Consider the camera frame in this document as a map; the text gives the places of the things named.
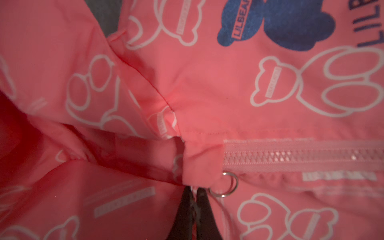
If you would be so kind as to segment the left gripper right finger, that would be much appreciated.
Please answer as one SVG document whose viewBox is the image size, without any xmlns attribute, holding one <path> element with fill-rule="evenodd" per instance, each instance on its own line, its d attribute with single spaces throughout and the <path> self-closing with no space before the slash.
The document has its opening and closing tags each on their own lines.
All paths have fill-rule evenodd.
<svg viewBox="0 0 384 240">
<path fill-rule="evenodd" d="M 206 189 L 198 188 L 196 203 L 197 240 L 223 240 Z"/>
</svg>

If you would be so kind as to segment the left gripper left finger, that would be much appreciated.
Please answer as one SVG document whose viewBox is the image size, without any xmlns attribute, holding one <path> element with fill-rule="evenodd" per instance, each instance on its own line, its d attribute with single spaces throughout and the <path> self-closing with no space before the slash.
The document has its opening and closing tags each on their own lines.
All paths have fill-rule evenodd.
<svg viewBox="0 0 384 240">
<path fill-rule="evenodd" d="M 190 187 L 185 187 L 166 240 L 192 240 L 194 226 L 194 196 Z"/>
</svg>

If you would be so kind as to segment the pink patterned kids jacket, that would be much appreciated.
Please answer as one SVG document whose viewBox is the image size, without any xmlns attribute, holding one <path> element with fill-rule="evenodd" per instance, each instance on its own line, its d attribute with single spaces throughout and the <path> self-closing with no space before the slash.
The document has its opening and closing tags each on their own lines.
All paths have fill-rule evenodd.
<svg viewBox="0 0 384 240">
<path fill-rule="evenodd" d="M 383 1 L 1 1 L 1 239 L 384 237 Z"/>
</svg>

